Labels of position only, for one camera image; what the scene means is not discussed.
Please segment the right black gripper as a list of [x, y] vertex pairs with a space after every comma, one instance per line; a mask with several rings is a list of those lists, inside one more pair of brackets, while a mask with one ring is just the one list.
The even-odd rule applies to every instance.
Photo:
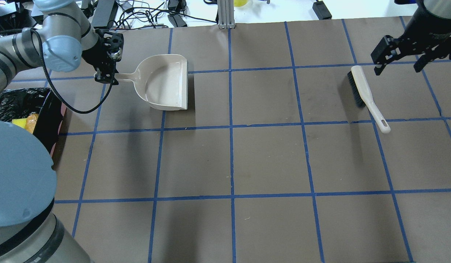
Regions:
[[383, 36], [371, 52], [374, 73], [379, 76], [391, 62], [414, 55], [420, 56], [416, 73], [436, 59], [451, 60], [451, 7], [418, 7], [400, 37]]

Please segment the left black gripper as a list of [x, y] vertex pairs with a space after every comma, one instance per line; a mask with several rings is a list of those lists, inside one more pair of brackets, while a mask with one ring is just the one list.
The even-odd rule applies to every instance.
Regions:
[[117, 62], [121, 61], [124, 36], [122, 33], [95, 29], [96, 43], [82, 52], [82, 58], [96, 70], [94, 80], [102, 84], [119, 85], [115, 75]]

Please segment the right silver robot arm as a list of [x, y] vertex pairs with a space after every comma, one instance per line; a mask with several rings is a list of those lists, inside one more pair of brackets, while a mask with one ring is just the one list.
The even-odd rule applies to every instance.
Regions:
[[374, 48], [371, 58], [379, 76], [384, 68], [406, 56], [419, 55], [415, 72], [436, 59], [451, 59], [451, 0], [417, 0], [417, 10], [404, 33], [395, 38], [385, 35]]

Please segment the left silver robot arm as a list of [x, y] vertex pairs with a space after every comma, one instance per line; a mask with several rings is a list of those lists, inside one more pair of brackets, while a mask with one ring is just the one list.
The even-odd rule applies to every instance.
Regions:
[[[60, 100], [59, 113], [94, 112], [109, 91], [91, 109], [77, 110], [58, 93], [49, 71], [72, 72], [85, 61], [94, 68], [97, 82], [117, 85], [123, 36], [95, 29], [74, 0], [35, 0], [33, 5], [43, 14], [41, 28], [0, 32], [0, 98], [22, 72], [40, 69]], [[54, 145], [0, 120], [0, 263], [93, 262], [54, 213]]]

